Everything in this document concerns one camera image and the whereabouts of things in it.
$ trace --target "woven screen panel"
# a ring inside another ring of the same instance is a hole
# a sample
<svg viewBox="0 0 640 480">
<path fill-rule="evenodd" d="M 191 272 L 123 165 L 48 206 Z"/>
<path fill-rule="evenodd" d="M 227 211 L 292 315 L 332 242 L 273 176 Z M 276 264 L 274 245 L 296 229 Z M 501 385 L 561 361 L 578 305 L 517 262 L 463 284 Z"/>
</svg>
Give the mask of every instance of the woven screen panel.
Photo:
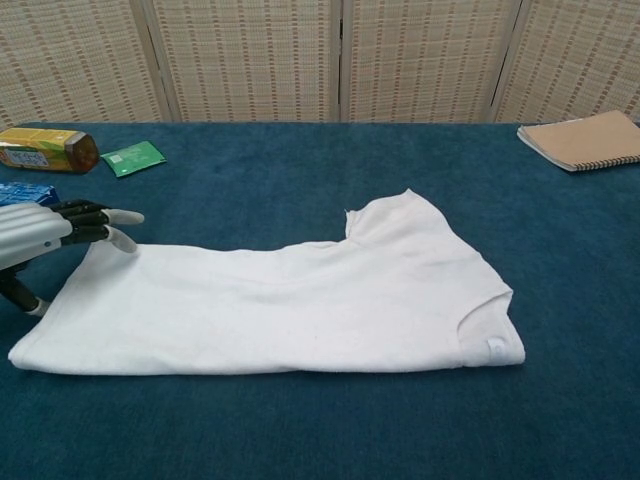
<svg viewBox="0 0 640 480">
<path fill-rule="evenodd" d="M 354 0 L 348 120 L 478 121 L 511 4 Z"/>
<path fill-rule="evenodd" d="M 612 109 L 640 120 L 640 3 L 533 0 L 498 121 Z"/>
<path fill-rule="evenodd" d="M 327 121 L 331 0 L 154 0 L 185 121 Z"/>
<path fill-rule="evenodd" d="M 1 2 L 0 52 L 0 128 L 160 120 L 126 0 Z"/>
</svg>

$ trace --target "white t-shirt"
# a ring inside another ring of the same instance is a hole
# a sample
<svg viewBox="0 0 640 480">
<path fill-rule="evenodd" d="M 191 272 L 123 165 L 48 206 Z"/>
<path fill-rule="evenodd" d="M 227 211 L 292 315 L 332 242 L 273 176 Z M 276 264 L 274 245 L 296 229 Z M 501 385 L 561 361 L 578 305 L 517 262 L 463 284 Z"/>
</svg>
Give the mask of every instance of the white t-shirt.
<svg viewBox="0 0 640 480">
<path fill-rule="evenodd" d="M 275 251 L 91 246 L 15 366 L 66 374 L 408 372 L 524 361 L 511 289 L 422 197 Z"/>
</svg>

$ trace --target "blue package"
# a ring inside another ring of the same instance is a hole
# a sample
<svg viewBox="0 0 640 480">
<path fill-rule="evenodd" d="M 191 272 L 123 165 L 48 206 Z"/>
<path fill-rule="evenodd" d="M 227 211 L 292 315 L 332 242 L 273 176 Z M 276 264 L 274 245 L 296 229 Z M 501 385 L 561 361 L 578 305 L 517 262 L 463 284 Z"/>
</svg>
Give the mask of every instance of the blue package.
<svg viewBox="0 0 640 480">
<path fill-rule="evenodd" d="M 59 201 L 56 189 L 50 185 L 33 185 L 19 182 L 0 183 L 0 207 L 28 202 L 49 205 Z"/>
</svg>

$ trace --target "notebook spiral binding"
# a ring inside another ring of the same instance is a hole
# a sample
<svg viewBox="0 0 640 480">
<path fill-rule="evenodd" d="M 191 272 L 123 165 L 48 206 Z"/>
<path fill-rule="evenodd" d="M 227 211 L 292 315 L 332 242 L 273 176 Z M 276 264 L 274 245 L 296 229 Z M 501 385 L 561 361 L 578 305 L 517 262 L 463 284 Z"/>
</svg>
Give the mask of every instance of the notebook spiral binding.
<svg viewBox="0 0 640 480">
<path fill-rule="evenodd" d="M 626 163 L 640 162 L 640 155 L 627 155 L 625 157 L 610 158 L 608 160 L 598 160 L 597 162 L 587 162 L 576 165 L 576 170 L 595 170 L 596 168 L 615 167 Z"/>
</svg>

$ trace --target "spiral notebook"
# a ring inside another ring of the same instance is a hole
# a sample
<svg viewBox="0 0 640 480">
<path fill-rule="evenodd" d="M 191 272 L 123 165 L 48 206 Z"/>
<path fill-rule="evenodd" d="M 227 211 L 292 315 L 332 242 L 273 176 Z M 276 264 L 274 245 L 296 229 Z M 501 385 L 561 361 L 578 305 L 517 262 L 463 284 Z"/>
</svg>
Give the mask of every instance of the spiral notebook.
<svg viewBox="0 0 640 480">
<path fill-rule="evenodd" d="M 520 127 L 518 138 L 570 172 L 640 162 L 640 128 L 618 110 L 567 122 Z"/>
</svg>

